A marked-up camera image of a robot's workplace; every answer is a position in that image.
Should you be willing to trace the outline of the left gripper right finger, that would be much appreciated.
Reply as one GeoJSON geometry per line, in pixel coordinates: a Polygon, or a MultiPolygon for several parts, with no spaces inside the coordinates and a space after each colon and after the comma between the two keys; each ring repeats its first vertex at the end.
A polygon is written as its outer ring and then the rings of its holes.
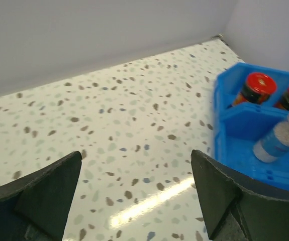
{"type": "Polygon", "coordinates": [[[289,191],[199,150],[191,153],[191,167],[210,240],[289,240],[289,191]]]}

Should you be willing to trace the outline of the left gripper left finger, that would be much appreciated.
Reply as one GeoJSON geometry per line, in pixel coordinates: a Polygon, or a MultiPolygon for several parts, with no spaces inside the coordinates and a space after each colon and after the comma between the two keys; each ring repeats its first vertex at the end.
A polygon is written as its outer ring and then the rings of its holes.
{"type": "Polygon", "coordinates": [[[62,240],[81,165],[75,151],[0,186],[0,240],[62,240]]]}

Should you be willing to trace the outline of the blue plastic divided bin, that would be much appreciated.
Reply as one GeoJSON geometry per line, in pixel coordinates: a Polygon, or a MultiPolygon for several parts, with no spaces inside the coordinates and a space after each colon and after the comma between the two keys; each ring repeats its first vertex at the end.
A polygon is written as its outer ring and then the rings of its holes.
{"type": "Polygon", "coordinates": [[[289,191],[289,152],[266,164],[252,151],[254,144],[275,124],[287,117],[288,111],[275,108],[289,86],[289,72],[246,63],[237,63],[219,74],[215,81],[214,159],[253,179],[289,191]],[[259,72],[277,84],[276,92],[261,105],[235,100],[249,74],[259,72]]]}

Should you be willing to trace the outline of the silver lid salt bottle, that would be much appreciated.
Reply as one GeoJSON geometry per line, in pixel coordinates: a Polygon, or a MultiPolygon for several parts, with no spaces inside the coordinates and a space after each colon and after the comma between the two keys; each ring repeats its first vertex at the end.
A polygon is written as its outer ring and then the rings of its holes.
{"type": "Polygon", "coordinates": [[[289,152],[289,114],[253,146],[254,156],[271,163],[289,152]]]}

